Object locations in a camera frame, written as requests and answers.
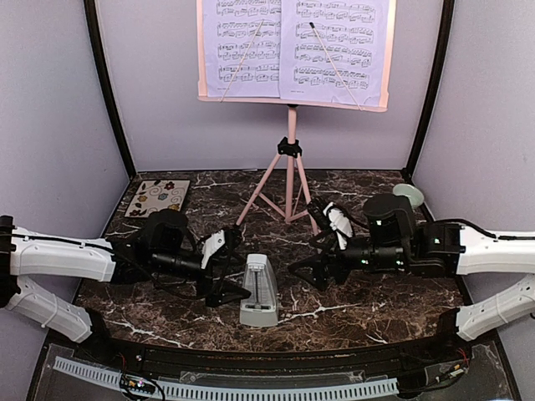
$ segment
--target sheet music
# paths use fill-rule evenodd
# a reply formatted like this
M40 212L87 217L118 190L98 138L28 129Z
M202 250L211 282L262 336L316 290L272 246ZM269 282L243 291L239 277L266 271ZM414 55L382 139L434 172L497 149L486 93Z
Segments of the sheet music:
M389 0L284 0L280 94L288 100L379 105Z
M225 94L245 55L226 96L279 97L281 0L203 0L202 6L208 96Z

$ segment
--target brown marble surface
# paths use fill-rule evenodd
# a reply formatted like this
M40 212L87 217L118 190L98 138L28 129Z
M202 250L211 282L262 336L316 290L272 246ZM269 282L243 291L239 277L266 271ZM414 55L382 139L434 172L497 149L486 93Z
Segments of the brown marble surface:
M184 211L197 237L236 222L263 171L142 173L127 190L115 213L108 238L128 236L144 220L125 218L142 180L191 180ZM312 195L345 206L363 220L361 206L371 195L390 192L403 182L394 171L307 171ZM277 170L264 194L283 205L285 171ZM301 200L299 210L304 208ZM242 225L238 252L265 253L275 270L280 293L279 324L241 326L239 304L206 308L203 301L183 301L152 284L112 286L85 280L77 304L100 311L116 338L214 351L291 352L365 347L423 338L436 330L439 315L462 304L452 279L370 275L353 272L343 286L319 292L287 272L293 261L313 255L309 219L286 225L258 199ZM242 272L231 279L241 283Z

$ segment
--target gray metronome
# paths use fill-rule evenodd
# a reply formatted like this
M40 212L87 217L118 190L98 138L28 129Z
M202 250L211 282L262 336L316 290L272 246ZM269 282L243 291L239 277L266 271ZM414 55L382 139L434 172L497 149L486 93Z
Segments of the gray metronome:
M277 326L277 282L266 255L247 255L243 287L251 292L240 306L240 323L254 327Z

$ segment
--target robotic arm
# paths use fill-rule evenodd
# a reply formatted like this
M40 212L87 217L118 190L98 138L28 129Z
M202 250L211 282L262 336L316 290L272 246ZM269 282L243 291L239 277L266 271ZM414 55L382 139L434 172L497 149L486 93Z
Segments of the robotic arm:
M421 277L521 272L527 276L494 297L443 313L439 327L471 341L535 312L535 233L486 231L464 220L417 225L408 198L391 194L364 203L367 236L354 234L350 222L363 224L341 206L316 198L308 212L322 229L310 241L321 252L288 270L321 291L330 277L342 284L353 270Z
M1 216L0 307L82 343L107 336L102 317L56 297L28 275L83 277L112 284L153 281L183 299L205 299L208 307L248 298L249 291L225 280L229 266L245 262L234 251L240 232L225 229L196 242L187 222L180 212L160 211L127 240L106 241L41 235L15 227L11 216ZM189 247L182 247L185 239ZM216 268L222 270L219 278ZM195 281L196 295L162 286L153 273Z

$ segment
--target purple-gray wall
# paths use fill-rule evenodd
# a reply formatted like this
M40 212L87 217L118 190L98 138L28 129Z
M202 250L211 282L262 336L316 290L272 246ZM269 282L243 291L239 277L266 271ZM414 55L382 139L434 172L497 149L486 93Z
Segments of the purple-gray wall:
M32 231L99 236L128 180L82 0L0 2L0 214ZM65 299L74 279L38 277ZM0 398L24 400L46 332L0 310Z
M268 167L287 134L287 108L197 100L194 0L97 3L115 94L139 170ZM398 2L388 112L299 108L305 167L405 165L429 80L441 4Z
M535 7L457 2L444 77L415 183L437 218L535 231ZM521 276L466 282L480 301ZM500 330L523 399L535 399L535 321Z

